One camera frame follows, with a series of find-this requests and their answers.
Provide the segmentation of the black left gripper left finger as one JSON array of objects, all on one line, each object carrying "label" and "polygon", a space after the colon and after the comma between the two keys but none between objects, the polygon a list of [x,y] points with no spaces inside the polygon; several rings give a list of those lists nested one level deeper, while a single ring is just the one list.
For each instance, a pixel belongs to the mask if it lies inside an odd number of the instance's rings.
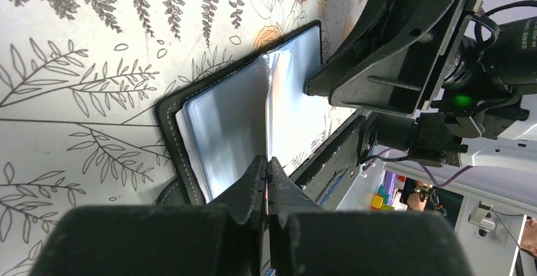
[{"label": "black left gripper left finger", "polygon": [[82,206],[59,221],[32,275],[260,275],[265,156],[205,205]]}]

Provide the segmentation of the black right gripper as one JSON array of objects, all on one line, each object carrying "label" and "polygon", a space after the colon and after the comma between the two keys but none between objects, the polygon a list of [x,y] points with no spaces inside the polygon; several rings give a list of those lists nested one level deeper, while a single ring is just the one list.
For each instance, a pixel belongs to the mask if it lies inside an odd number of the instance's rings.
[{"label": "black right gripper", "polygon": [[479,81],[443,88],[464,36],[483,39],[499,30],[474,11],[477,0],[393,0],[383,44],[329,93],[333,106],[378,114],[369,141],[405,152],[407,161],[460,166],[467,140],[495,140],[516,122],[527,122],[524,96]]}]

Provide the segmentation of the black leather card holder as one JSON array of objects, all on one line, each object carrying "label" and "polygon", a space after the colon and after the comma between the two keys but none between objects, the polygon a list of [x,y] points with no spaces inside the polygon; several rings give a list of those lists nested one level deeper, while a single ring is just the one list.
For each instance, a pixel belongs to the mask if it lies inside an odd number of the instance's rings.
[{"label": "black leather card holder", "polygon": [[307,23],[161,98],[155,118],[176,178],[159,204],[206,204],[258,155],[293,173],[329,134],[327,101],[305,93],[322,64],[322,26]]}]

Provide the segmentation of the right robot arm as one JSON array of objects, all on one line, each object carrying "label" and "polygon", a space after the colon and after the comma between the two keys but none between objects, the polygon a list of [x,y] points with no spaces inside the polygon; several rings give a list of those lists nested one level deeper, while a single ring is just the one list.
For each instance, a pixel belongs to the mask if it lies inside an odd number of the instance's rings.
[{"label": "right robot arm", "polygon": [[308,79],[332,106],[372,112],[379,145],[421,165],[536,167],[536,18],[497,24],[481,0],[368,0]]}]

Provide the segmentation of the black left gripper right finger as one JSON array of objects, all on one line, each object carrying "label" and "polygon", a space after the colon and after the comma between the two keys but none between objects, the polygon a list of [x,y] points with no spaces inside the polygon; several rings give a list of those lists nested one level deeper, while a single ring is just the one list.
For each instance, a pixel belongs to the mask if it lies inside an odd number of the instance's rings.
[{"label": "black left gripper right finger", "polygon": [[453,229],[434,213],[329,211],[272,158],[270,259],[277,275],[471,275]]}]

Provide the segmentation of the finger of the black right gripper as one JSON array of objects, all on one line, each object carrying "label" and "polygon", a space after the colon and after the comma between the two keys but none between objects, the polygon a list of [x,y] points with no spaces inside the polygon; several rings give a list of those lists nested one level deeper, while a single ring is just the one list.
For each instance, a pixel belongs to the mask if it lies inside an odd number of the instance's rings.
[{"label": "finger of the black right gripper", "polygon": [[367,0],[351,32],[307,80],[305,94],[328,96],[347,73],[383,44],[393,5],[393,0]]}]

